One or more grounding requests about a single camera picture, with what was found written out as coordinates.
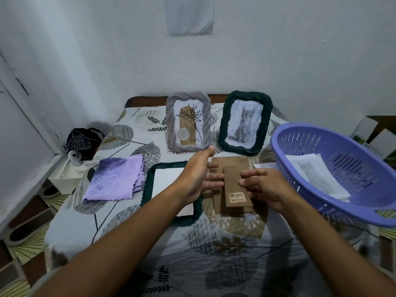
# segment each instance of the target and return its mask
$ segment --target barcode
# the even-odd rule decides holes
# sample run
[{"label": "barcode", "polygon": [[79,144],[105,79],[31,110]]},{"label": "barcode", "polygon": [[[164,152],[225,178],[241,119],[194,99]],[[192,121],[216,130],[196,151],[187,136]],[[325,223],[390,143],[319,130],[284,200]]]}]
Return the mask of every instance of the barcode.
[{"label": "barcode", "polygon": [[246,202],[245,194],[242,192],[228,194],[231,203]]}]

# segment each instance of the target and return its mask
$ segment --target cat print in basket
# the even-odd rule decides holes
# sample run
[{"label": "cat print in basket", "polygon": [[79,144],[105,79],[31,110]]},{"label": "cat print in basket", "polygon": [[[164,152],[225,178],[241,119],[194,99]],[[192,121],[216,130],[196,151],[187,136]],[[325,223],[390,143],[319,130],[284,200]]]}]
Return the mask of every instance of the cat print in basket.
[{"label": "cat print in basket", "polygon": [[242,118],[238,129],[235,131],[234,136],[229,136],[231,140],[235,140],[238,143],[248,143],[254,139],[254,135],[251,129],[251,120],[256,109],[247,110],[242,109]]},{"label": "cat print in basket", "polygon": [[331,188],[330,184],[328,184],[327,181],[316,172],[310,161],[306,163],[298,163],[298,165],[304,171],[310,184],[326,194],[330,195],[333,193],[333,189]]}]

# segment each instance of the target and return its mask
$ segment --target cat picture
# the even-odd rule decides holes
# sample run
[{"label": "cat picture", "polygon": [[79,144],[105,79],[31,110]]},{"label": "cat picture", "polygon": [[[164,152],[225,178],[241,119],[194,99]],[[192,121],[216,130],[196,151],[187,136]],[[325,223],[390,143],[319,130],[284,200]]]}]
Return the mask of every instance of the cat picture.
[{"label": "cat picture", "polygon": [[326,194],[333,194],[331,186],[315,171],[314,166],[310,161],[306,163],[298,162],[298,165],[304,171],[310,184]]},{"label": "cat picture", "polygon": [[251,120],[255,110],[256,109],[247,110],[243,108],[241,122],[238,129],[235,131],[235,135],[232,138],[233,140],[244,144],[250,142],[253,139],[254,133],[252,133],[253,131],[251,129]]}]

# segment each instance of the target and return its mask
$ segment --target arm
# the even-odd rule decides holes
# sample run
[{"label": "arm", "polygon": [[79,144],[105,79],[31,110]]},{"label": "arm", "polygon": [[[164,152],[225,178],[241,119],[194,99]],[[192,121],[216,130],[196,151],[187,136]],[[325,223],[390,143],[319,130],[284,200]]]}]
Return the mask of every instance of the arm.
[{"label": "arm", "polygon": [[282,214],[336,296],[395,296],[396,284],[365,260],[276,169],[242,172],[253,198]]},{"label": "arm", "polygon": [[178,212],[203,189],[221,187],[223,174],[208,173],[214,148],[197,152],[179,178],[121,225],[76,255],[48,280],[35,297],[114,296],[146,257]]}]

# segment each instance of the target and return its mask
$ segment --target basket handle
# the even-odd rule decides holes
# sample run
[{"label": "basket handle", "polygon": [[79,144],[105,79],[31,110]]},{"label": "basket handle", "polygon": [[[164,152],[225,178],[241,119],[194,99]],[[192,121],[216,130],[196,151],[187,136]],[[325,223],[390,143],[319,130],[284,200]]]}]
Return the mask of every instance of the basket handle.
[{"label": "basket handle", "polygon": [[386,208],[376,209],[346,203],[343,204],[341,209],[344,209],[346,214],[350,214],[359,220],[378,227],[396,227],[396,204],[391,204]]}]

